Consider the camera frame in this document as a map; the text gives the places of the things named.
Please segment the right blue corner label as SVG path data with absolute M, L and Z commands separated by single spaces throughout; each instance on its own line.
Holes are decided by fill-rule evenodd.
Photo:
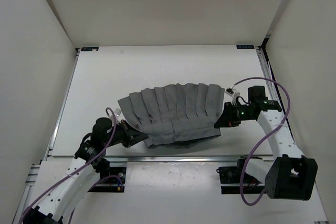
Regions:
M 243 50 L 243 49 L 248 49 L 248 50 L 255 49 L 254 45 L 237 45 L 236 48 L 241 49 L 241 50 Z

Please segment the left blue corner label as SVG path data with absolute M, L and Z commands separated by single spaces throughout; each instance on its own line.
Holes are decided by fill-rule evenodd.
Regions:
M 99 47 L 82 47 L 81 51 L 98 51 Z

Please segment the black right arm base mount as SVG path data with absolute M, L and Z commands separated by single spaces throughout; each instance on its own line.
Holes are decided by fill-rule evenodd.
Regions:
M 246 157 L 240 157 L 235 166 L 221 166 L 216 172 L 220 179 L 220 188 L 222 195 L 239 195 L 240 194 L 240 176 Z M 243 192 L 244 194 L 259 194 L 265 185 L 255 177 L 244 174 Z

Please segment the grey pleated skirt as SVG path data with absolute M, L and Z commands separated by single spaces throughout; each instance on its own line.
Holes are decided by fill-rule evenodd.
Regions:
M 147 148 L 189 148 L 221 135 L 225 89 L 217 84 L 169 84 L 143 89 L 118 100 L 127 123 L 146 134 Z

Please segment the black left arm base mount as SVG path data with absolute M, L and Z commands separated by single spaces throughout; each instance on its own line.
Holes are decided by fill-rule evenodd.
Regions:
M 127 175 L 126 163 L 111 163 L 106 171 L 100 174 L 99 181 L 94 184 L 90 193 L 123 193 Z

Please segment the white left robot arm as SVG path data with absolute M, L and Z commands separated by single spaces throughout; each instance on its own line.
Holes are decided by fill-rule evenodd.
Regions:
M 72 218 L 76 206 L 92 187 L 110 178 L 116 179 L 122 190 L 122 179 L 110 172 L 110 163 L 104 157 L 106 150 L 118 144 L 131 147 L 147 138 L 125 120 L 118 123 L 110 118 L 97 119 L 92 131 L 83 137 L 64 177 L 27 207 L 19 223 L 63 223 Z

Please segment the blue corner label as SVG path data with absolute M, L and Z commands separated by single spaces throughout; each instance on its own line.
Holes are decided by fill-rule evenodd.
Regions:
M 237 45 L 236 48 L 241 49 L 241 50 L 243 50 L 243 49 L 248 49 L 248 50 L 255 49 L 254 45 Z
M 81 51 L 98 51 L 99 47 L 82 47 Z

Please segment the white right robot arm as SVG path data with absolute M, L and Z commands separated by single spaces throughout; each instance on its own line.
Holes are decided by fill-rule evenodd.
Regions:
M 313 158 L 304 155 L 285 128 L 279 103 L 268 99 L 263 86 L 248 88 L 248 103 L 239 103 L 240 93 L 234 88 L 225 92 L 231 101 L 224 104 L 224 110 L 214 126 L 238 127 L 243 121 L 257 121 L 274 158 L 271 165 L 251 155 L 240 158 L 236 168 L 240 185 L 255 178 L 264 185 L 263 191 L 271 199 L 309 200 L 318 165 Z

